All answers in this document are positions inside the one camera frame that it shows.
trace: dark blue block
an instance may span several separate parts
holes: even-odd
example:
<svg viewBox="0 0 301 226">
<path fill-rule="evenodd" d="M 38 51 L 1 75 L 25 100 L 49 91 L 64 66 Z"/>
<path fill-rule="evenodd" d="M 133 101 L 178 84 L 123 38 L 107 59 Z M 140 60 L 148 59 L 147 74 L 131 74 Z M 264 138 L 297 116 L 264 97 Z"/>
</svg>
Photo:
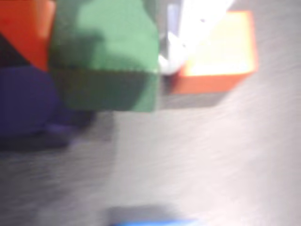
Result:
<svg viewBox="0 0 301 226">
<path fill-rule="evenodd" d="M 44 130 L 59 102 L 47 73 L 32 66 L 0 68 L 0 137 Z"/>
</svg>

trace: blue block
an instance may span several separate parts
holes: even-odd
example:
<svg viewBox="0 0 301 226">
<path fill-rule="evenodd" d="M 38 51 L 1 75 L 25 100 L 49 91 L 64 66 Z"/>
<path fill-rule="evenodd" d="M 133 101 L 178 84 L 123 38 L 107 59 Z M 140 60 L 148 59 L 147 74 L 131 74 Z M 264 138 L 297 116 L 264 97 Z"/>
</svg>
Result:
<svg viewBox="0 0 301 226">
<path fill-rule="evenodd" d="M 116 226 L 201 226 L 198 221 L 195 220 L 174 220 L 163 222 L 128 222 L 119 223 Z"/>
<path fill-rule="evenodd" d="M 44 130 L 59 103 L 48 73 L 32 66 L 0 68 L 0 137 Z"/>
</svg>

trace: red block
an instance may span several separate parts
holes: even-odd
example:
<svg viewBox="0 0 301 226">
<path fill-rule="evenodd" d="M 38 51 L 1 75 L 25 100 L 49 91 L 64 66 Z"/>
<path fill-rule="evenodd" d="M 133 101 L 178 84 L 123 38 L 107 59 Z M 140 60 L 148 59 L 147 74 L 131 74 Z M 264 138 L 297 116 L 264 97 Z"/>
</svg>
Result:
<svg viewBox="0 0 301 226">
<path fill-rule="evenodd" d="M 46 70 L 55 12 L 52 0 L 0 0 L 0 32 L 34 66 Z"/>
<path fill-rule="evenodd" d="M 223 92 L 258 68 L 252 14 L 229 12 L 176 75 L 172 92 Z"/>
</svg>

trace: foam block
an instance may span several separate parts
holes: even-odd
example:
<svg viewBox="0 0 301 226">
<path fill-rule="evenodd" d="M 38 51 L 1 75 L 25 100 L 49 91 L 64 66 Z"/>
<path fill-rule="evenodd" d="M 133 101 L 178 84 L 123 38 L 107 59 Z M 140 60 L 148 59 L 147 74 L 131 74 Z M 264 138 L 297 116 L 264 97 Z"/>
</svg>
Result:
<svg viewBox="0 0 301 226">
<path fill-rule="evenodd" d="M 229 91 L 255 72 L 257 64 L 251 13 L 229 12 L 175 76 L 172 92 Z"/>
<path fill-rule="evenodd" d="M 52 0 L 0 1 L 1 34 L 31 64 L 47 69 L 47 44 L 55 11 Z"/>
<path fill-rule="evenodd" d="M 73 109 L 151 111 L 158 31 L 148 0 L 57 0 L 49 67 Z"/>
<path fill-rule="evenodd" d="M 0 137 L 43 131 L 60 104 L 49 74 L 32 66 L 0 68 Z"/>
<path fill-rule="evenodd" d="M 159 222 L 125 222 L 116 224 L 116 226 L 200 226 L 201 224 L 195 220 L 172 220 Z"/>
</svg>

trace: gray surface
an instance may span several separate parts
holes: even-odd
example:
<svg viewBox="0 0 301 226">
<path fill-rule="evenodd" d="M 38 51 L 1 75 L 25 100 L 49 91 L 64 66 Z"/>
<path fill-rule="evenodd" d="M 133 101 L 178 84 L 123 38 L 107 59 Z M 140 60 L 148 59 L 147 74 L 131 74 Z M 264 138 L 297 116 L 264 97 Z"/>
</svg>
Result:
<svg viewBox="0 0 301 226">
<path fill-rule="evenodd" d="M 214 107 L 173 97 L 171 110 L 164 97 L 153 114 L 99 114 L 68 150 L 2 153 L 0 225 L 301 225 L 300 2 L 241 7 L 254 12 L 258 73 Z"/>
</svg>

